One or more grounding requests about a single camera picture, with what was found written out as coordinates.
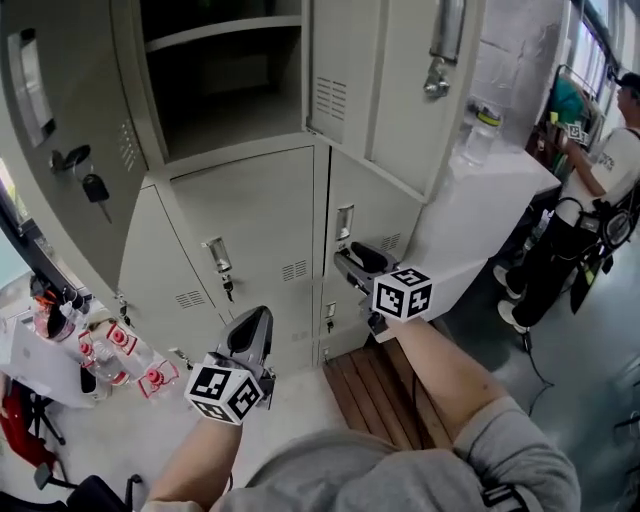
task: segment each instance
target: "brown wooden slat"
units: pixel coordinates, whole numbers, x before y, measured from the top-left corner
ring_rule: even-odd
[[[369,396],[367,388],[356,371],[356,367],[353,364],[351,356],[349,354],[340,356],[338,358],[338,367],[342,370],[342,374],[349,385],[349,389],[351,390],[353,397],[356,399],[358,408],[360,409],[362,416],[364,416],[364,421],[367,423],[369,431],[374,436],[391,443],[391,437],[380,418],[380,414],[378,414],[378,411],[373,404],[373,400],[371,400],[371,397]]]
[[[353,360],[362,382],[369,392],[371,400],[380,414],[380,418],[391,437],[391,442],[402,450],[413,449],[365,351],[356,350],[351,352],[351,359]]]
[[[352,430],[358,430],[359,432],[369,433],[367,423],[364,421],[364,417],[358,408],[355,398],[351,394],[351,390],[347,385],[347,381],[342,375],[342,371],[338,368],[335,360],[329,361],[322,365],[324,375],[327,378],[327,382],[333,391],[333,395],[336,397],[338,407],[344,416],[347,426]]]
[[[395,340],[383,343],[382,346],[389,355],[391,363],[393,364],[398,376],[400,377],[402,384],[407,390],[407,393],[409,393],[409,396],[411,396],[413,368],[411,367],[411,364],[409,364],[407,357],[404,355],[402,347],[400,347],[400,344]],[[436,447],[451,448],[451,440],[449,439],[449,435],[447,434],[444,425],[440,421],[440,418],[436,414],[436,411],[421,384],[416,386],[416,405],[418,414],[427,427],[429,435],[433,438],[433,442],[435,443]]]
[[[402,383],[399,382],[397,376],[391,373],[393,370],[391,365],[387,362],[385,357],[381,357],[382,347],[375,347],[373,349],[365,349],[364,352],[369,358],[369,362],[376,373],[376,377],[382,384],[385,394],[389,398],[393,410],[400,423],[406,436],[409,438],[411,446],[419,450],[420,438],[418,437],[418,430],[416,429],[415,419],[413,417],[413,410],[409,401],[409,395],[402,387]],[[425,440],[425,446],[433,446],[433,440]]]

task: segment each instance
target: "black pants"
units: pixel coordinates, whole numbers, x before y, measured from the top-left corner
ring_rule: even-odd
[[[527,289],[513,310],[522,327],[537,324],[562,291],[562,285],[578,264],[579,256],[598,236],[567,224],[554,215],[540,241],[527,253],[522,266],[507,273],[507,284],[516,293]]]

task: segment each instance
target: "locker door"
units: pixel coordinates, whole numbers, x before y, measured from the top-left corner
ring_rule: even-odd
[[[220,165],[176,178],[172,187],[195,239],[224,243],[233,303],[225,298],[216,306],[234,317],[268,306],[274,316],[268,363],[276,370],[311,364],[313,148]],[[221,279],[212,293],[225,297]]]
[[[103,301],[116,290],[146,171],[120,82],[110,2],[6,0],[0,6],[0,153],[49,242]],[[52,172],[54,151],[91,148],[110,198],[89,202],[86,169]]]
[[[332,152],[321,336],[329,334],[325,319],[327,305],[331,303],[336,303],[331,334],[362,322],[358,316],[358,303],[364,295],[349,285],[333,264],[333,255],[341,243],[337,240],[337,231],[342,227],[337,225],[337,212],[351,206],[350,236],[341,242],[347,246],[351,242],[365,242],[389,252],[400,261],[422,208],[419,201],[408,197],[358,162],[339,151]]]
[[[140,192],[122,262],[120,289],[135,332],[156,350],[181,349],[200,362],[224,323],[173,231],[154,186]]]
[[[309,0],[307,128],[415,198],[428,198],[462,120],[484,5]],[[439,82],[437,72],[449,84],[441,97],[443,89],[426,87]]]

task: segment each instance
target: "sneaker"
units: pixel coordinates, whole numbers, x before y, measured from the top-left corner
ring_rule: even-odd
[[[513,326],[516,332],[525,334],[529,328],[522,327],[518,322],[516,322],[516,319],[513,318],[513,308],[515,308],[515,305],[511,304],[511,302],[507,300],[501,300],[498,302],[498,313],[500,313],[502,319],[509,325]]]
[[[516,293],[511,288],[509,288],[509,285],[507,284],[507,272],[508,270],[500,265],[496,265],[495,267],[493,267],[493,277],[496,278],[496,281],[498,281],[502,286],[506,288],[507,295],[509,295],[509,297],[511,297],[513,300],[518,300],[520,297],[522,297],[522,294]]]

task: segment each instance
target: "fiducial marker cube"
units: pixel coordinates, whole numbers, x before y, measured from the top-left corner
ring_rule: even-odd
[[[386,318],[408,322],[429,310],[433,283],[416,267],[376,277],[373,310]]]
[[[248,370],[196,364],[184,397],[205,418],[241,425],[262,399],[260,386]]]

